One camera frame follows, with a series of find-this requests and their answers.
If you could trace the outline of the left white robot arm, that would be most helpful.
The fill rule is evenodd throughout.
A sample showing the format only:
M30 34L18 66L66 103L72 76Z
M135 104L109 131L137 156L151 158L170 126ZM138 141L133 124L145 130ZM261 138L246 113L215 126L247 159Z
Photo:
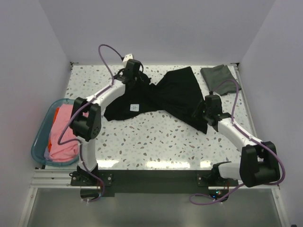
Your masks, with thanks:
M81 179L86 185L98 181L98 174L94 171L98 167L95 142L101 131L101 112L135 86L141 66L140 61L129 59L122 74L115 75L110 84L87 98L74 100L70 128L79 141L78 167L84 170Z

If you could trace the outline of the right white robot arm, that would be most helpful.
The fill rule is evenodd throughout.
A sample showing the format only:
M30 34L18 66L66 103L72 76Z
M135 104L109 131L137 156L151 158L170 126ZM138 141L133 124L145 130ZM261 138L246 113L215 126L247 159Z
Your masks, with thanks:
M239 163L226 161L214 164L209 176L204 178L208 183L221 186L228 179L233 179L242 181L247 187L254 187L283 179L275 145L251 135L230 113L224 113L218 95L207 95L199 102L192 116L204 120L241 152Z

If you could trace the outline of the black t shirt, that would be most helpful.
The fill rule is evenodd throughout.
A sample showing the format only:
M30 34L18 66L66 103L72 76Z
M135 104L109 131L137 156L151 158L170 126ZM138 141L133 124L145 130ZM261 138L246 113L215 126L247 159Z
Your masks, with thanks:
M198 81L191 67L168 71L157 83L144 73L135 86L109 104L104 112L108 121L127 120L146 112L164 110L207 133L207 121L194 112L204 102Z

